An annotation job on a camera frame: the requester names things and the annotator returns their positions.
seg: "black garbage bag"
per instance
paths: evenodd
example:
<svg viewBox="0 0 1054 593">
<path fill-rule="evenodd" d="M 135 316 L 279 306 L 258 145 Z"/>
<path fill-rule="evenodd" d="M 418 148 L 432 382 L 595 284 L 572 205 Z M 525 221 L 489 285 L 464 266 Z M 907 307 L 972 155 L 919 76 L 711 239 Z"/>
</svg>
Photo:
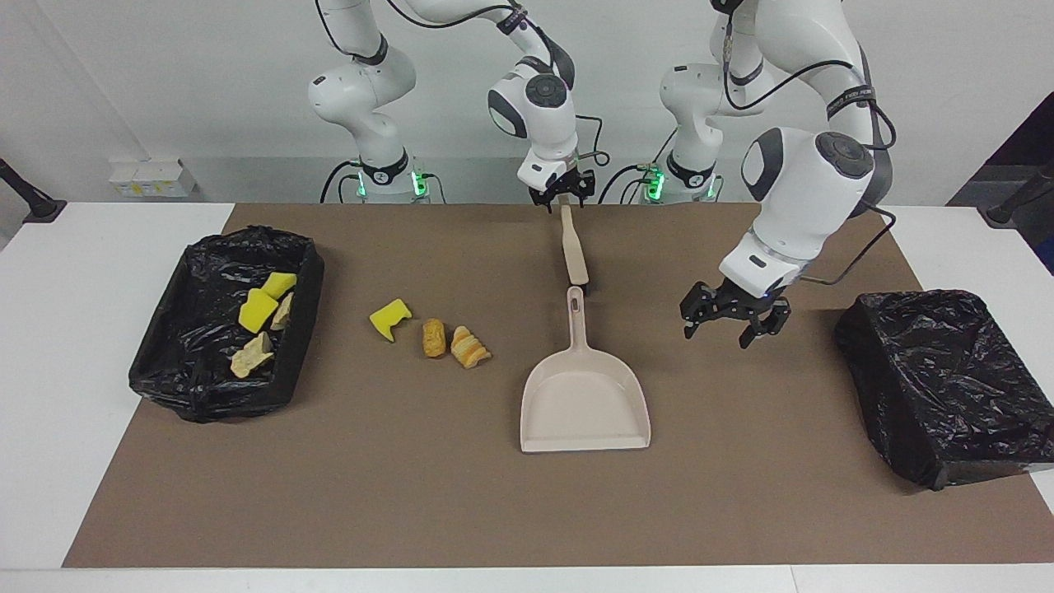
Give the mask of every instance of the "black garbage bag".
<svg viewBox="0 0 1054 593">
<path fill-rule="evenodd" d="M 1054 408 L 976 294 L 862 294 L 835 339 L 899 476 L 939 491 L 1054 467 Z"/>
<path fill-rule="evenodd" d="M 180 418 L 212 422 L 287 406 L 314 331 L 324 263 L 314 241 L 268 226 L 209 236 L 183 252 L 129 372 L 132 390 Z M 255 335 L 238 325 L 251 288 L 297 274 L 290 323 L 268 332 L 275 358 L 247 379 L 231 357 Z"/>
</svg>

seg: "sponge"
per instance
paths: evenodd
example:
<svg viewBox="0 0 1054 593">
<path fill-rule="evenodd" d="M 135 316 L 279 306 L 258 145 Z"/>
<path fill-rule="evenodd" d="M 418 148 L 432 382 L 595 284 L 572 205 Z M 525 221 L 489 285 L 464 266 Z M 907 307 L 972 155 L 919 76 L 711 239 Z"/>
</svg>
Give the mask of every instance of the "sponge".
<svg viewBox="0 0 1054 593">
<path fill-rule="evenodd" d="M 289 292 L 289 289 L 296 285 L 296 274 L 290 274 L 285 272 L 271 272 L 268 276 L 267 281 L 264 282 L 264 292 L 267 292 L 272 299 L 277 301 L 281 299 L 281 296 Z"/>
<path fill-rule="evenodd" d="M 249 290 L 249 298 L 238 312 L 238 323 L 253 334 L 259 334 L 271 314 L 278 309 L 278 302 L 259 288 Z"/>
<path fill-rule="evenodd" d="M 385 305 L 384 309 L 374 312 L 370 316 L 370 323 L 373 328 L 380 333 L 389 342 L 394 342 L 395 337 L 392 336 L 392 328 L 398 325 L 398 323 L 405 319 L 410 319 L 413 314 L 410 313 L 409 308 L 402 299 L 395 299 L 391 303 Z"/>
</svg>

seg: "black pole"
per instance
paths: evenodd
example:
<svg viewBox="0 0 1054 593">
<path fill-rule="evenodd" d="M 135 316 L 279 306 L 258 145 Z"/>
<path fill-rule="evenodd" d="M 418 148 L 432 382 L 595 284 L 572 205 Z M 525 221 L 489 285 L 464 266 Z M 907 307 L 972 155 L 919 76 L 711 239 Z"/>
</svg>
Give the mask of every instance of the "black pole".
<svg viewBox="0 0 1054 593">
<path fill-rule="evenodd" d="M 992 228 L 1004 229 L 1013 226 L 1011 218 L 1018 207 L 1031 203 L 1054 191 L 1054 160 L 1039 167 L 1039 173 L 1028 180 L 1021 189 L 1006 201 L 989 209 L 979 209 L 984 221 Z"/>
<path fill-rule="evenodd" d="M 30 215 L 22 220 L 23 222 L 51 222 L 65 207 L 65 200 L 52 199 L 50 195 L 23 179 L 2 158 L 0 158 L 0 179 L 6 181 L 11 189 L 30 204 Z"/>
</svg>

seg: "brown paper mat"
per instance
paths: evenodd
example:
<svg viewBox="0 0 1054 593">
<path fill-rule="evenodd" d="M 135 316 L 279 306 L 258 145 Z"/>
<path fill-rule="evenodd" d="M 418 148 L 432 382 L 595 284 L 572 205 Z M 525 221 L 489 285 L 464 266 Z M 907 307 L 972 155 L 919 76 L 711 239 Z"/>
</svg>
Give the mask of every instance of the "brown paper mat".
<svg viewBox="0 0 1054 593">
<path fill-rule="evenodd" d="M 651 448 L 525 456 L 522 390 L 567 348 L 560 218 L 530 206 L 239 204 L 227 231 L 312 236 L 318 324 L 291 407 L 195 426 L 143 403 L 67 567 L 555 567 L 1054 561 L 1054 518 L 1024 476 L 942 493 L 896 478 L 867 442 L 831 339 L 860 292 L 918 289 L 891 238 L 837 288 L 799 284 L 783 335 L 684 340 L 678 303 L 749 204 L 587 207 L 593 347 L 644 387 Z M 829 276 L 880 228 L 852 221 Z M 385 342 L 367 316 L 417 319 Z M 494 359 L 421 354 L 421 321 L 466 324 Z"/>
</svg>

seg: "croissant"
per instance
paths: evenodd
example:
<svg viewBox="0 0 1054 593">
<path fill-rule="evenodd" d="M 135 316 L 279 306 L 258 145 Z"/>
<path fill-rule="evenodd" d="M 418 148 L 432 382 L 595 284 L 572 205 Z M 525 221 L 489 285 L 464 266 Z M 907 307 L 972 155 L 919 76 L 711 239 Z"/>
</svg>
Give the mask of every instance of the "croissant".
<svg viewBox="0 0 1054 593">
<path fill-rule="evenodd" d="M 491 356 L 487 349 L 480 342 L 480 339 L 472 336 L 472 333 L 464 325 L 454 330 L 454 339 L 450 342 L 450 352 L 465 369 L 472 369 Z"/>
</svg>

